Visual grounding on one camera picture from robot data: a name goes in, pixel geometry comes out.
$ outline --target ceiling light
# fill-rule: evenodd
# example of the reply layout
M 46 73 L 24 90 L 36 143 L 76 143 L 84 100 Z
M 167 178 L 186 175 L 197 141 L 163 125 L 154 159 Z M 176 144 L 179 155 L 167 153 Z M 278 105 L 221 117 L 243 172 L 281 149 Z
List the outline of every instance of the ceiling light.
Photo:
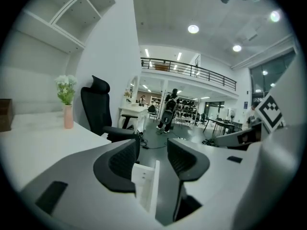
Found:
M 239 52 L 241 51 L 242 47 L 240 45 L 235 45 L 233 46 L 232 50 L 235 51 L 235 52 Z
M 145 49 L 146 56 L 149 57 L 148 49 Z
M 178 54 L 177 60 L 180 60 L 181 54 L 181 52 Z
M 273 11 L 270 15 L 270 18 L 273 22 L 278 22 L 280 20 L 280 15 L 277 11 Z
M 196 25 L 190 25 L 189 27 L 188 27 L 188 31 L 190 32 L 190 33 L 197 33 L 198 31 L 199 31 L 200 29 L 198 28 L 198 26 L 196 26 Z

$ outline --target railing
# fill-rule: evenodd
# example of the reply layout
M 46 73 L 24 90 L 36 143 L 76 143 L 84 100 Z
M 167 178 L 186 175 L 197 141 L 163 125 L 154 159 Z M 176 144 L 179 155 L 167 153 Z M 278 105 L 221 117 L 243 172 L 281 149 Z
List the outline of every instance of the railing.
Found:
M 219 85 L 225 86 L 232 90 L 236 90 L 236 81 L 218 74 L 214 71 L 210 71 L 198 66 L 193 66 L 190 64 L 166 60 L 166 59 L 156 59 L 156 58 L 141 58 L 142 69 L 151 69 L 159 71 L 168 71 L 178 74 L 183 74 L 198 79 L 210 81 L 217 83 Z

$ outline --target wooden box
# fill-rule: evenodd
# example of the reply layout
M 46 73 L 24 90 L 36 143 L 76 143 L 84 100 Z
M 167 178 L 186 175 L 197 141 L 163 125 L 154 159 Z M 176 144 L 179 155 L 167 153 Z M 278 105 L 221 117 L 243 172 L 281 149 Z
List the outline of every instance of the wooden box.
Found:
M 12 120 L 12 99 L 0 99 L 0 132 L 10 131 Z

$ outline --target floor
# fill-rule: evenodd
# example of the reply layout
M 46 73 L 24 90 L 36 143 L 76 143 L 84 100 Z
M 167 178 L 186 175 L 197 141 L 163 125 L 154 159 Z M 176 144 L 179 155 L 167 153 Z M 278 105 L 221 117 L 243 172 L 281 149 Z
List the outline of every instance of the floor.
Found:
M 177 136 L 188 139 L 191 142 L 201 143 L 205 138 L 212 137 L 213 128 L 207 128 L 203 133 L 203 128 L 176 124 L 173 130 L 170 129 L 170 133 L 164 134 L 156 129 L 157 125 L 158 121 L 153 122 L 151 119 L 147 123 L 143 138 L 148 140 L 147 146 L 151 149 L 141 147 L 138 160 L 140 164 L 150 167 L 154 167 L 156 160 L 160 161 L 159 190 L 155 217 L 161 224 L 166 226 L 173 222 L 179 179 L 168 161 L 167 147 L 157 147 L 164 146 L 168 138 L 176 138 Z M 215 131 L 214 136 L 218 135 L 221 135 L 221 133 Z

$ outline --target flower vase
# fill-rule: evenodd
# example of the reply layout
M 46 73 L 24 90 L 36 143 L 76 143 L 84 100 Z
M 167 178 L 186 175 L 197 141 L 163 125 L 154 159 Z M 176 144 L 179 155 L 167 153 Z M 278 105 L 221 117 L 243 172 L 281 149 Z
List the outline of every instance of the flower vase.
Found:
M 73 128 L 72 105 L 64 106 L 64 128 Z

